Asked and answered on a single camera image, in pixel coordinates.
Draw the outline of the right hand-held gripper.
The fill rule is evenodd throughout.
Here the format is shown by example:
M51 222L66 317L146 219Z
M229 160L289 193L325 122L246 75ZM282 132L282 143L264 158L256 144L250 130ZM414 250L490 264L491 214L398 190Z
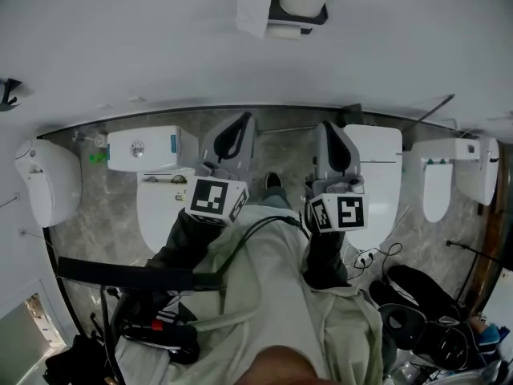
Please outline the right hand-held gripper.
M305 223L312 233L345 233L368 225L368 196L359 173L360 154L337 125L324 121L315 130L315 177L305 182Z

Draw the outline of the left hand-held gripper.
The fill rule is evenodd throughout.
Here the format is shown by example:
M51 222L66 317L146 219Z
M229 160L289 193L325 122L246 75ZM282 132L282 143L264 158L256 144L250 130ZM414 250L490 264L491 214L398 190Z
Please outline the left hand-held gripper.
M236 221L248 201L247 183L254 178L255 139L256 119L251 112L229 117L205 135L200 163L188 181L187 215L220 227Z

